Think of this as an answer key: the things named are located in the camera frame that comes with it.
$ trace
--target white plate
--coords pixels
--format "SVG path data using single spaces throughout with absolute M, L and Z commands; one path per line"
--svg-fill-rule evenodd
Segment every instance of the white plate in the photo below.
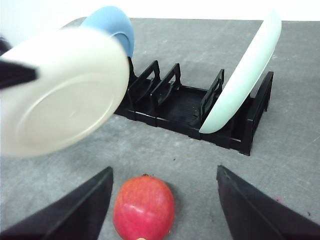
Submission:
M 81 140 L 114 113 L 128 86 L 124 49 L 94 29 L 44 33 L 1 60 L 38 73 L 37 80 L 0 93 L 1 154 L 6 156 L 47 154 Z
M 270 11 L 226 83 L 199 132 L 220 130 L 237 112 L 268 64 L 281 33 L 281 19 Z

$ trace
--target white wall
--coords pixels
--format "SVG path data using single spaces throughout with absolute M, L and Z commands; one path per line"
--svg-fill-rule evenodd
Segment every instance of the white wall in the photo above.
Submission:
M 320 21 L 320 0 L 0 0 L 0 31 L 16 45 L 107 5 L 131 18 L 261 20 L 273 7 L 282 20 Z

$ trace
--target gray floor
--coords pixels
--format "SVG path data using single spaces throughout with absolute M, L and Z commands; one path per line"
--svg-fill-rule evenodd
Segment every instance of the gray floor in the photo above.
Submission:
M 260 21 L 132 19 L 133 63 L 139 74 L 158 60 L 164 76 L 180 63 L 182 83 L 208 88 L 226 79 Z M 251 156 L 113 115 L 79 143 L 54 154 L 1 159 L 1 228 L 47 206 L 101 171 L 114 170 L 110 208 L 100 240 L 120 240 L 112 223 L 121 184 L 149 173 L 169 183 L 176 216 L 166 239 L 231 240 L 220 206 L 217 165 L 223 164 L 272 198 L 320 224 L 320 22 L 283 22 L 265 72 L 274 71 L 268 112 Z

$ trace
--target gray carpet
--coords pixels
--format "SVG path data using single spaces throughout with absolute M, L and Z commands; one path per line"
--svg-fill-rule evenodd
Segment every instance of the gray carpet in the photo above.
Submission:
M 180 63 L 182 84 L 205 89 L 221 68 L 228 80 L 261 24 L 186 19 L 132 23 L 136 74 L 153 60 L 159 61 L 162 77 Z M 113 192 L 100 240 L 121 239 L 112 223 L 114 199 L 124 181 L 143 173 L 166 181 L 173 191 L 176 215 L 166 239 L 231 240 L 218 196 L 219 164 L 320 224 L 319 39 L 320 22 L 283 22 L 262 75 L 274 71 L 268 112 L 262 115 L 251 156 L 113 115 L 96 132 L 56 153 L 1 159 L 1 229 L 111 166 Z

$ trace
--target black dish rack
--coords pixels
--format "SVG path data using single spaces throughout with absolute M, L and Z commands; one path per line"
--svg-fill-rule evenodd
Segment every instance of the black dish rack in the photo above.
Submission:
M 200 133 L 199 129 L 222 92 L 225 70 L 220 70 L 206 90 L 182 85 L 179 63 L 160 79 L 157 60 L 139 77 L 134 73 L 130 57 L 128 61 L 129 84 L 116 114 L 250 155 L 261 115 L 268 108 L 274 76 L 272 71 L 264 77 L 256 96 L 253 98 L 249 94 L 222 129 L 214 133 Z

